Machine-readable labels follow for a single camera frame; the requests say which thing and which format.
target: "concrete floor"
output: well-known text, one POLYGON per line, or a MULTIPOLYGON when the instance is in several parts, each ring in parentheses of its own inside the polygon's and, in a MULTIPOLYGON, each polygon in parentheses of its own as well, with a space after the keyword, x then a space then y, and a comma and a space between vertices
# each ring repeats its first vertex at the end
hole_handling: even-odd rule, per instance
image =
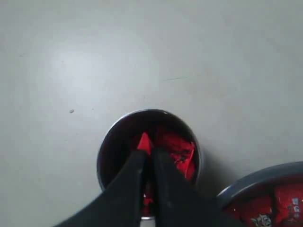
POLYGON ((50 227, 94 199, 102 139, 137 109, 192 127, 206 195, 303 160, 302 10, 301 0, 0 0, 1 226, 50 227))

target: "metal bowl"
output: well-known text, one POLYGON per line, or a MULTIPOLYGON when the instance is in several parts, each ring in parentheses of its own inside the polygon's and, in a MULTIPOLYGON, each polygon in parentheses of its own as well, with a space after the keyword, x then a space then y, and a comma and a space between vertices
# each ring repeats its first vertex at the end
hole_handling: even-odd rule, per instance
MULTIPOLYGON (((127 160, 130 154, 129 141, 145 131, 152 134, 158 125, 174 131, 187 141, 194 142, 196 149, 193 160, 196 171, 191 183, 197 186, 204 167, 204 154, 200 150, 192 130, 172 113, 158 109, 146 109, 132 112, 120 118, 106 134, 97 159, 97 175, 102 190, 106 189, 127 160)), ((142 217, 142 219, 152 218, 152 213, 142 217)))
POLYGON ((303 162, 268 167, 247 175, 217 195, 217 204, 224 209, 234 201, 258 196, 279 184, 303 182, 303 162))

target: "gray floor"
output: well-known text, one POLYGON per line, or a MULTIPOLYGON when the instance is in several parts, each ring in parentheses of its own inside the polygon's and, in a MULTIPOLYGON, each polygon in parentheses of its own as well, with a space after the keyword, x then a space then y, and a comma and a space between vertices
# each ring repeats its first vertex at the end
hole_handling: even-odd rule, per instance
POLYGON ((302 160, 302 10, 301 0, 0 0, 1 226, 49 227, 96 197, 106 131, 141 108, 193 128, 207 195, 302 160))

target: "cartoon print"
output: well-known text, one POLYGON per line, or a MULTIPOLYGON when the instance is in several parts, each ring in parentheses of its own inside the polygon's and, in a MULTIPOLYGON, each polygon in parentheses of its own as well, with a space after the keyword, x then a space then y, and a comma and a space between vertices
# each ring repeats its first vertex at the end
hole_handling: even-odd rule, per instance
POLYGON ((251 220, 256 227, 271 227, 271 220, 267 215, 259 214, 259 217, 256 219, 252 218, 251 220))

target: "white floor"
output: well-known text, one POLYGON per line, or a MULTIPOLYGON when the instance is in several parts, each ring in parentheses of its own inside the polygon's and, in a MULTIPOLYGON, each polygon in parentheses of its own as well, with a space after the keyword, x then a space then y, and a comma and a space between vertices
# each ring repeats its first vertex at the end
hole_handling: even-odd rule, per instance
POLYGON ((141 108, 193 128, 208 195, 303 160, 302 10, 301 0, 0 0, 0 225, 50 227, 89 203, 106 131, 141 108))

